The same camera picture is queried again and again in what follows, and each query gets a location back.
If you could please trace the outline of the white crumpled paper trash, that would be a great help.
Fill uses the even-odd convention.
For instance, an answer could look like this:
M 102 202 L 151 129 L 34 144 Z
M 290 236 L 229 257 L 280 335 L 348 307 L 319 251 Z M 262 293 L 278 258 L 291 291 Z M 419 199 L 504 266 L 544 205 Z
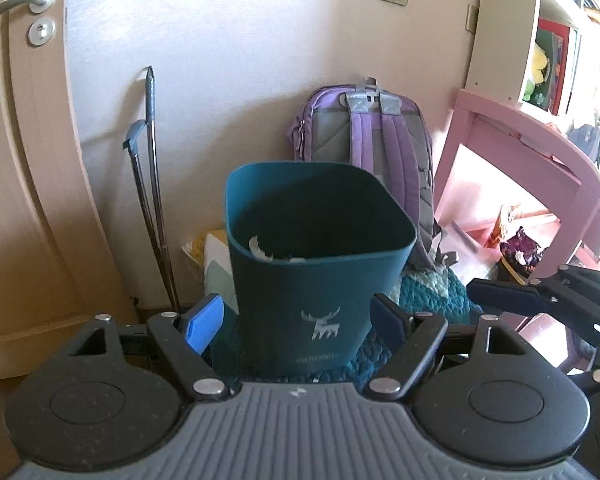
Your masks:
M 306 258 L 291 252 L 266 252 L 260 246 L 260 240 L 257 236 L 252 236 L 248 240 L 250 254 L 259 261 L 266 263 L 286 262 L 286 263 L 305 263 Z

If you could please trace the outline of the teal trash bin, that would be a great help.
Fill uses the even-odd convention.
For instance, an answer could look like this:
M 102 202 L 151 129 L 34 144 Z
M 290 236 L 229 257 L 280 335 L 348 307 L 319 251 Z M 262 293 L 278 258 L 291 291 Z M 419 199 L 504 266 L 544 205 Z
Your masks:
M 257 162 L 226 181 L 225 226 L 238 306 L 248 307 L 274 278 L 341 297 L 345 290 L 388 294 L 416 242 L 401 206 L 369 172 L 340 162 Z M 248 240 L 266 252 L 291 252 L 305 263 L 259 261 Z

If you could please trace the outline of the teal white patterned rug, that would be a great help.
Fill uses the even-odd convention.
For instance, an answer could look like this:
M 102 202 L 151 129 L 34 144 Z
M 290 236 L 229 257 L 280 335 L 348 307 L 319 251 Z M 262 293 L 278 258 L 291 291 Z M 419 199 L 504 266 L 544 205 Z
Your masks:
M 225 230 L 204 233 L 182 251 L 204 291 L 224 301 L 224 321 L 210 344 L 210 358 L 231 382 L 350 380 L 362 385 L 390 358 L 370 322 L 369 290 L 345 290 L 341 297 L 319 292 L 314 282 L 301 283 L 301 268 L 293 264 L 292 278 L 274 278 L 242 309 Z

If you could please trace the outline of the purple snack bag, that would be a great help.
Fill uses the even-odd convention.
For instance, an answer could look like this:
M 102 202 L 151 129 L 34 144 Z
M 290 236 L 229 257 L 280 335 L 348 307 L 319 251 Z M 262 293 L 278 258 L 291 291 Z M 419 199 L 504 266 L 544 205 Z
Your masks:
M 521 226 L 508 240 L 500 243 L 501 262 L 506 263 L 520 278 L 530 278 L 541 262 L 543 248 Z

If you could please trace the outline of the orange snack packet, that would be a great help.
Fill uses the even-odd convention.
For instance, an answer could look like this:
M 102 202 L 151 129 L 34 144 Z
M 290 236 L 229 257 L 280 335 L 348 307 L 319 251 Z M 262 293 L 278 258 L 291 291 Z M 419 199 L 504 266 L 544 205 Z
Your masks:
M 499 248 L 501 242 L 507 240 L 507 233 L 512 223 L 519 217 L 520 204 L 502 205 L 492 229 L 482 244 L 484 248 Z

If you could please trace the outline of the pink desk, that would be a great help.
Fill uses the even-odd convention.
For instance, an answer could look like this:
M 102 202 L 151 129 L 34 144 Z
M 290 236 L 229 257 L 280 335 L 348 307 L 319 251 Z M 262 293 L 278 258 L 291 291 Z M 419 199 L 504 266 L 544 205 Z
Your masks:
M 560 227 L 531 277 L 556 273 L 600 215 L 600 173 L 593 163 L 568 139 L 519 108 L 460 89 L 434 176 L 438 218 L 454 195 L 448 181 L 461 146 L 506 174 L 559 219 Z

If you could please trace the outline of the beige wooden door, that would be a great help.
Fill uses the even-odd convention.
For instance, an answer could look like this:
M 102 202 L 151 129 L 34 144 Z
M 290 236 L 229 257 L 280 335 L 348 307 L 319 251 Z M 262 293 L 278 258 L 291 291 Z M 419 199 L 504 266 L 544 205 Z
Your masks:
M 135 320 L 83 163 L 66 3 L 0 16 L 0 380 L 30 373 L 96 314 Z M 38 18 L 56 32 L 32 47 Z

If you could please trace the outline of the purple grey backpack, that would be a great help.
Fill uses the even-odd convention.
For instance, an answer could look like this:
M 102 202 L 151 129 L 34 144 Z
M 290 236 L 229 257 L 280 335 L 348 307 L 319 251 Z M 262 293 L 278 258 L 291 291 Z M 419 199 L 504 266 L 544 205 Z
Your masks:
M 430 134 L 417 104 L 381 89 L 374 78 L 315 90 L 287 132 L 294 159 L 348 162 L 373 174 L 413 220 L 408 265 L 442 271 L 457 263 L 442 252 L 445 230 L 434 218 Z

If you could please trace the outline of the yellow green plush toy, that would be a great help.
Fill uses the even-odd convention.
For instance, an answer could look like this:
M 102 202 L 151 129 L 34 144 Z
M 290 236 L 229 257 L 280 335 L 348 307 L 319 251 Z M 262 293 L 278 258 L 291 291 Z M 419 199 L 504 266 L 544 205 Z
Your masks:
M 532 49 L 531 65 L 526 70 L 526 76 L 524 76 L 524 95 L 522 96 L 524 101 L 529 102 L 535 89 L 544 82 L 547 66 L 549 65 L 550 59 L 545 51 L 538 44 L 535 44 Z

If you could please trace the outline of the red book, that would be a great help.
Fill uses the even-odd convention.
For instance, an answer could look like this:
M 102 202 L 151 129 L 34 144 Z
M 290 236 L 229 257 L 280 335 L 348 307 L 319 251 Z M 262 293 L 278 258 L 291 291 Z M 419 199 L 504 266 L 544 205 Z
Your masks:
M 548 64 L 544 80 L 536 87 L 538 104 L 555 116 L 565 114 L 577 73 L 582 35 L 571 26 L 540 18 L 535 43 L 545 53 Z

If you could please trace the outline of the white bookshelf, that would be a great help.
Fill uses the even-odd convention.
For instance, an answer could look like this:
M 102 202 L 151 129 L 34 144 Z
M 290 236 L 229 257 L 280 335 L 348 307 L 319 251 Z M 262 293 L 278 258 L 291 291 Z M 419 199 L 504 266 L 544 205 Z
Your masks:
M 571 99 L 558 116 L 539 106 L 535 92 L 529 102 L 522 99 L 540 18 L 582 35 Z M 600 0 L 480 0 L 465 87 L 543 122 L 594 124 L 600 118 Z

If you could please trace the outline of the silver door lock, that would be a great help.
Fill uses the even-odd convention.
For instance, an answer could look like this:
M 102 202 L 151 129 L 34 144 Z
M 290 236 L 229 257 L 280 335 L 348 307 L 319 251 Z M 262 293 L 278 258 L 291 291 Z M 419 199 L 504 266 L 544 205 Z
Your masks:
M 54 38 L 55 21 L 51 18 L 38 18 L 28 29 L 28 41 L 32 47 L 42 47 Z

